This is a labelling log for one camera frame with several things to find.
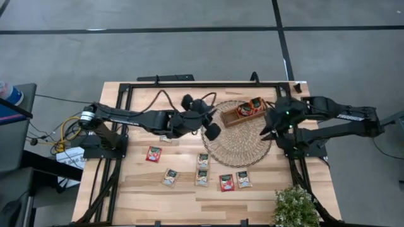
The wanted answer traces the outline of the black flat bar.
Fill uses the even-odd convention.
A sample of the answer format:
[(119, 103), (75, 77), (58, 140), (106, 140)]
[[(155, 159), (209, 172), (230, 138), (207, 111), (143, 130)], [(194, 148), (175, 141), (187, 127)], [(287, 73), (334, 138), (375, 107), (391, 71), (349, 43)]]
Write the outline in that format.
[(136, 78), (137, 81), (194, 81), (192, 74), (155, 75)]

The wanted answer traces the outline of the wooden divided tea box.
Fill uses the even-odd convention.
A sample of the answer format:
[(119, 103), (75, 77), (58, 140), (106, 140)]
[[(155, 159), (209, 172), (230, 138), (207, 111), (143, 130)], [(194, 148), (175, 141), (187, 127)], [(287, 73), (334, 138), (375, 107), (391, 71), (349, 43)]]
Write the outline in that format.
[(224, 126), (226, 128), (232, 127), (232, 126), (235, 126), (235, 125), (239, 125), (241, 123), (256, 119), (258, 117), (262, 117), (265, 114), (265, 111), (267, 109), (267, 106), (265, 104), (265, 109), (263, 111), (260, 111), (260, 112), (258, 112), (256, 114), (252, 114), (252, 115), (247, 116), (247, 117), (240, 117), (239, 114), (237, 113), (237, 107), (238, 106), (236, 106), (234, 108), (231, 108), (230, 110), (226, 110), (226, 111), (224, 111), (224, 112), (222, 112), (220, 114), (220, 116), (222, 118), (222, 122), (223, 122), (223, 124), (224, 124)]

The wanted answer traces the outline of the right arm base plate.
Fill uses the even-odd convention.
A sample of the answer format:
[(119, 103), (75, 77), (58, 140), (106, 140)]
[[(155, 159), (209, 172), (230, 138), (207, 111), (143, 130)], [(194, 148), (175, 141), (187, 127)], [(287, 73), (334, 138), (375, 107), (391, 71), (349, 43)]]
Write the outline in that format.
[(283, 138), (279, 148), (283, 149), (286, 156), (295, 160), (303, 157), (323, 158), (327, 156), (325, 144), (328, 139), (315, 140), (313, 142), (298, 141), (292, 138)]

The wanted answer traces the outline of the round woven placemat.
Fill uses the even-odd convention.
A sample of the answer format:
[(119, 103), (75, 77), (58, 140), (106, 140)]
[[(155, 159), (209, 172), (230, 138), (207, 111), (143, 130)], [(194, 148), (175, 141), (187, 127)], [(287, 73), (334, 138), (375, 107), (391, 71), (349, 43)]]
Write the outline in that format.
[(218, 137), (211, 141), (201, 129), (201, 138), (206, 151), (217, 162), (232, 168), (244, 168), (261, 161), (270, 151), (271, 141), (263, 141), (259, 133), (265, 126), (263, 116), (237, 125), (225, 127), (221, 114), (243, 104), (242, 100), (228, 100), (216, 104), (213, 123), (221, 129)]

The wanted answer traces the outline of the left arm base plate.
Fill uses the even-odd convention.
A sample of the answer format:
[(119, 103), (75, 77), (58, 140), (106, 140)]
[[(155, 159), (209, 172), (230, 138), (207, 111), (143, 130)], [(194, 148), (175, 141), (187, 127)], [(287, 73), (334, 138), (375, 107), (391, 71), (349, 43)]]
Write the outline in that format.
[(101, 145), (101, 138), (96, 135), (76, 137), (71, 141), (72, 147), (81, 147), (84, 149), (84, 159), (107, 158), (121, 159), (126, 157), (128, 148), (128, 136), (118, 137), (117, 147), (106, 148)]

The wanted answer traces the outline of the grey side table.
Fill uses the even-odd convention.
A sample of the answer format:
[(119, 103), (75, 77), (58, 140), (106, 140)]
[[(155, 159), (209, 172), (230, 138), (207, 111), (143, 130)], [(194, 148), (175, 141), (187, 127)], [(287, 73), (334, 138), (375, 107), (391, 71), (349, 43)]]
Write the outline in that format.
[[(20, 107), (32, 112), (37, 85), (19, 84), (16, 87), (24, 93)], [(23, 156), (29, 120), (0, 125), (0, 173), (18, 169)]]

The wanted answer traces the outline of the blue white bottle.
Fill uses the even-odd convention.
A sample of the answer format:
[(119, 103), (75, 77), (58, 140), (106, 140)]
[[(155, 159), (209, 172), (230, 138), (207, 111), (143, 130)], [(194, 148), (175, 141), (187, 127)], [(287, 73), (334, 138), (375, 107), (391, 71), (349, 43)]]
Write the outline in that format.
[(7, 82), (0, 81), (0, 98), (18, 106), (24, 99), (24, 93), (15, 86)]

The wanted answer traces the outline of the red tea packet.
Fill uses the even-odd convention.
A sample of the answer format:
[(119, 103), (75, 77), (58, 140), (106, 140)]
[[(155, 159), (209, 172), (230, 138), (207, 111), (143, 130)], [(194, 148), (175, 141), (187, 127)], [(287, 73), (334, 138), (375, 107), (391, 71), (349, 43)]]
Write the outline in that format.
[(234, 190), (235, 186), (234, 186), (234, 179), (233, 179), (232, 174), (220, 175), (219, 181), (220, 181), (220, 188), (221, 188), (222, 192), (228, 192), (228, 191)]
[(151, 161), (154, 163), (158, 163), (160, 156), (162, 153), (162, 148), (150, 146), (148, 152), (146, 154), (146, 161)]
[(253, 114), (253, 110), (249, 103), (243, 103), (237, 107), (237, 113), (240, 117), (247, 117)]

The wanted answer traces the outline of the black metal table frame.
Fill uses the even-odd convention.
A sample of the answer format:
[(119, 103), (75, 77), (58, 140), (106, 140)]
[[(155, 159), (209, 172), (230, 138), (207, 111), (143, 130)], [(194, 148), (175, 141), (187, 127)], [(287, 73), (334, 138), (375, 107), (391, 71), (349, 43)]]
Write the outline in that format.
[[(143, 110), (159, 90), (165, 90), (175, 107), (183, 111), (181, 100), (190, 94), (201, 98), (216, 92), (215, 103), (227, 100), (249, 101), (257, 96), (274, 101), (275, 88), (241, 87), (241, 82), (230, 87), (219, 82), (179, 83), (177, 88), (134, 88), (128, 104), (130, 110)], [(117, 181), (116, 199), (110, 203), (106, 197), (101, 208), (101, 220), (105, 221), (109, 208), (113, 208), (113, 225), (214, 225), (236, 224), (248, 219), (249, 225), (272, 224), (276, 208), (275, 191), (291, 186), (292, 177), (287, 157), (273, 142), (269, 153), (258, 163), (245, 168), (231, 168), (210, 158), (207, 186), (197, 186), (196, 164), (200, 153), (207, 153), (202, 140), (202, 129), (197, 135), (191, 133), (171, 143), (160, 141), (158, 136), (140, 127), (130, 127), (128, 148), (121, 161)], [(146, 161), (149, 147), (162, 149), (159, 161)], [(76, 200), (73, 221), (82, 218), (88, 209), (95, 170), (99, 160), (88, 160), (83, 170)], [(309, 179), (315, 196), (334, 217), (341, 218), (331, 174), (327, 165), (318, 158), (306, 158)], [(166, 185), (167, 170), (177, 172), (173, 185)], [(247, 171), (252, 187), (239, 189), (236, 172)], [(220, 175), (232, 174), (234, 190), (222, 192)]]

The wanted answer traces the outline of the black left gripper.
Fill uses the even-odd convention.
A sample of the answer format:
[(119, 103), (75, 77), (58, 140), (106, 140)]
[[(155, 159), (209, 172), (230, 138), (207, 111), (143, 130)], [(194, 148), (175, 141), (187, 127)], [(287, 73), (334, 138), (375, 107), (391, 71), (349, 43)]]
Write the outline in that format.
[(169, 120), (169, 139), (177, 139), (183, 135), (197, 131), (201, 127), (205, 128), (205, 136), (209, 141), (214, 141), (221, 133), (221, 128), (212, 122), (212, 107), (205, 114), (190, 111), (193, 98), (186, 94), (181, 101), (181, 107), (185, 112), (175, 113)]

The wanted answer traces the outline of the black rod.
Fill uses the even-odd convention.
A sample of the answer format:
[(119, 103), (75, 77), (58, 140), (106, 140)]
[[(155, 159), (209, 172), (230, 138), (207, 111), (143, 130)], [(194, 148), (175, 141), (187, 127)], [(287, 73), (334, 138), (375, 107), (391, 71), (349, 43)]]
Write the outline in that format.
[(28, 118), (28, 119), (32, 119), (32, 118), (33, 118), (32, 113), (27, 112), (26, 110), (24, 110), (24, 109), (22, 109), (22, 108), (20, 108), (20, 107), (18, 107), (18, 106), (16, 106), (16, 105), (13, 105), (12, 103), (10, 103), (10, 102), (8, 102), (8, 101), (2, 99), (2, 98), (0, 98), (0, 104), (1, 104), (1, 105), (4, 105), (5, 107), (8, 107), (8, 108), (14, 110), (15, 112), (18, 112), (19, 114), (24, 115), (24, 116), (25, 116), (26, 118)]

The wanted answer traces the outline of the grey metal stand foot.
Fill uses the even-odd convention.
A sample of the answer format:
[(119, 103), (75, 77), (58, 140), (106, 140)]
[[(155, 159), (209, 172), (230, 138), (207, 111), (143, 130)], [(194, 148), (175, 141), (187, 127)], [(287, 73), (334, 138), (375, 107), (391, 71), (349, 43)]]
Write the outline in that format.
[(401, 129), (404, 130), (404, 110), (390, 115), (389, 117), (386, 117), (381, 121), (381, 125), (383, 127), (393, 124), (399, 126)]

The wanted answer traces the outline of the white cardboard box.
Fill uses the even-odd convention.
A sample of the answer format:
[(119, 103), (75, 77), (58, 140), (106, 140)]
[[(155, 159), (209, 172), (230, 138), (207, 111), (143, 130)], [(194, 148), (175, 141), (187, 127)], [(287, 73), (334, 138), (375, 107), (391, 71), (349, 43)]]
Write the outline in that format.
[(85, 167), (84, 151), (81, 147), (69, 148), (65, 152), (56, 154), (56, 160), (83, 170)]

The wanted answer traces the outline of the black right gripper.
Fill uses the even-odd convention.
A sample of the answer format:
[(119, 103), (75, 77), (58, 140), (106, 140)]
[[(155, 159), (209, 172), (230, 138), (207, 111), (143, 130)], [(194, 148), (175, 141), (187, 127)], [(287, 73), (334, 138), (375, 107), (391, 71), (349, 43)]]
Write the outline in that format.
[(291, 129), (305, 120), (305, 104), (295, 98), (283, 97), (276, 102), (266, 101), (266, 104), (266, 124), (259, 133), (262, 141), (276, 140), (277, 129)]

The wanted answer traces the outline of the black computer mouse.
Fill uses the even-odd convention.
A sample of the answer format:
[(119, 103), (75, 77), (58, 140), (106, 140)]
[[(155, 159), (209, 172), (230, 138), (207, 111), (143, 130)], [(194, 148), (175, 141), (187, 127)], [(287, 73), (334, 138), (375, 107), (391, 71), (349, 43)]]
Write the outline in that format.
[(0, 227), (15, 227), (21, 211), (21, 202), (14, 200), (8, 202), (0, 210)]

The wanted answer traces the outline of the blue flat folder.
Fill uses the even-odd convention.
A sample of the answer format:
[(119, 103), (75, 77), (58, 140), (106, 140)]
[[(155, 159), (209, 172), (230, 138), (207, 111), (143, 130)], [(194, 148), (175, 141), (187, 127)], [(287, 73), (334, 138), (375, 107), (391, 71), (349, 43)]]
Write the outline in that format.
[(0, 105), (0, 125), (12, 124), (26, 120), (27, 117), (4, 105)]

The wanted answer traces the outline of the black floor beam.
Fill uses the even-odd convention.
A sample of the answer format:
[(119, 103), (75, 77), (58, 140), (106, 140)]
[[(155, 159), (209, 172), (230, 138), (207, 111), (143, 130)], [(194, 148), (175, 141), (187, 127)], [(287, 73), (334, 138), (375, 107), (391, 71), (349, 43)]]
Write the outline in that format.
[(23, 151), (21, 157), (21, 167), (32, 167), (40, 172), (55, 175), (57, 177), (68, 178), (70, 180), (81, 181), (83, 170), (60, 163), (56, 160), (46, 158), (30, 151)]

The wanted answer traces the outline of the green white potted plant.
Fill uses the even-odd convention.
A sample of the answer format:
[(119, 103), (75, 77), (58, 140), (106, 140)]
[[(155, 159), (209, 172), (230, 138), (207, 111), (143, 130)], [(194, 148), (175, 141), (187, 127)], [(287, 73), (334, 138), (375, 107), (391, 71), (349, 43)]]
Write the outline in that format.
[(312, 195), (299, 186), (275, 191), (273, 222), (277, 227), (319, 227)]

